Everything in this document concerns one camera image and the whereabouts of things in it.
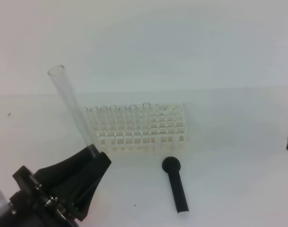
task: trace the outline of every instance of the black rubber bulb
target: black rubber bulb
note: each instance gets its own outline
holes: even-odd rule
[[[162,169],[168,173],[177,212],[189,211],[179,174],[181,169],[180,161],[175,157],[167,157],[162,163]]]

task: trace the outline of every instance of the white background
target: white background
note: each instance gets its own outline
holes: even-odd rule
[[[175,154],[189,213],[176,213],[162,160],[111,156],[82,227],[288,227],[288,87],[82,95],[84,105],[185,102],[188,148]],[[0,188],[84,147],[54,96],[0,97]]]
[[[0,0],[0,95],[288,85],[288,0]]]
[[[188,149],[176,156],[190,212],[176,214],[165,154],[122,155],[81,226],[288,227],[288,0],[0,0],[7,199],[21,165],[35,172],[84,147],[62,102],[45,96],[56,64],[78,93],[98,92],[82,105],[187,111]]]

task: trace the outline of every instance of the white table surface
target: white table surface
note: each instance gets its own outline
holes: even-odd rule
[[[176,154],[189,212],[176,213],[166,154],[110,157],[81,227],[288,227],[288,87],[79,95],[82,105],[184,102],[189,140]],[[0,188],[84,147],[55,96],[0,97]]]

